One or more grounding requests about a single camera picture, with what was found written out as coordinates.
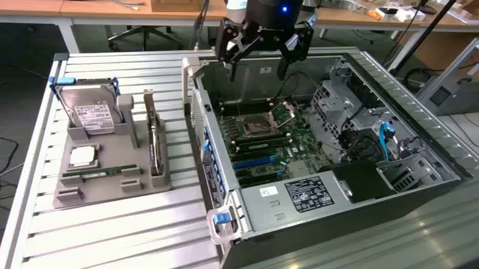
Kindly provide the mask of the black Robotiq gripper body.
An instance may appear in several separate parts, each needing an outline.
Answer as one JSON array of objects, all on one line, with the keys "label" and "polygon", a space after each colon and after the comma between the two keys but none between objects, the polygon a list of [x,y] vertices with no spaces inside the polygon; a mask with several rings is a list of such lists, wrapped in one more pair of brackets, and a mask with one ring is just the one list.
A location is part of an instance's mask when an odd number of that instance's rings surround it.
[{"label": "black Robotiq gripper body", "polygon": [[248,1],[242,41],[253,51],[274,51],[294,34],[301,1]]}]

